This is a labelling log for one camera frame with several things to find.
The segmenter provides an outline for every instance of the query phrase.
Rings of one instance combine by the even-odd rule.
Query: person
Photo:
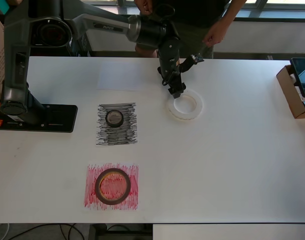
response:
[[[204,58],[212,59],[214,45],[219,44],[246,0],[134,0],[141,15],[152,20],[160,17],[156,14],[159,6],[167,5],[174,9],[170,18],[180,37],[182,47],[180,57],[200,53]],[[140,57],[156,58],[156,49],[137,43],[135,51]]]

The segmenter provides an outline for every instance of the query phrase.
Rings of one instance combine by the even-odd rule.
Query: wall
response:
[[[135,44],[123,35],[88,32],[93,51],[134,51]],[[303,22],[241,22],[230,26],[215,52],[226,53],[305,53]]]

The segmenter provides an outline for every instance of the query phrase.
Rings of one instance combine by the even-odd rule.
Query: tape roll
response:
[[[124,177],[125,182],[126,182],[126,189],[123,193],[123,195],[121,197],[119,197],[118,199],[107,199],[103,193],[101,192],[101,183],[104,180],[104,178],[106,178],[109,174],[114,174],[117,173],[121,176]],[[116,204],[120,204],[122,201],[124,201],[129,193],[131,191],[131,180],[129,178],[129,176],[121,169],[119,168],[109,168],[105,171],[103,171],[97,178],[96,183],[95,183],[95,194],[96,197],[104,204],[107,205],[116,205]]]
[[[197,93],[195,93],[192,90],[185,90],[181,96],[187,96],[192,98],[195,101],[195,109],[192,112],[189,113],[183,113],[180,112],[176,109],[175,107],[175,99],[173,96],[171,96],[168,100],[168,108],[169,111],[171,112],[172,115],[174,115],[176,118],[181,119],[181,120],[192,120],[195,119],[201,114],[203,110],[203,101],[202,99],[198,96]]]

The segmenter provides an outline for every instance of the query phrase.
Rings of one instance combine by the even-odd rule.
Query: floor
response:
[[[8,240],[9,238],[22,233],[30,228],[38,226],[40,224],[28,224],[28,223],[18,223],[18,224],[10,224],[9,232],[4,240]],[[81,231],[85,240],[88,240],[89,228],[90,224],[76,224],[75,227]],[[66,238],[68,236],[69,226],[63,226],[62,230],[65,234]],[[7,230],[7,224],[0,225],[0,240],[3,238],[5,232]],[[27,232],[21,236],[16,237],[16,240],[65,240],[59,225],[52,226],[43,226],[40,228],[36,228],[30,232]],[[70,240],[81,240],[80,235],[72,230],[70,234]]]

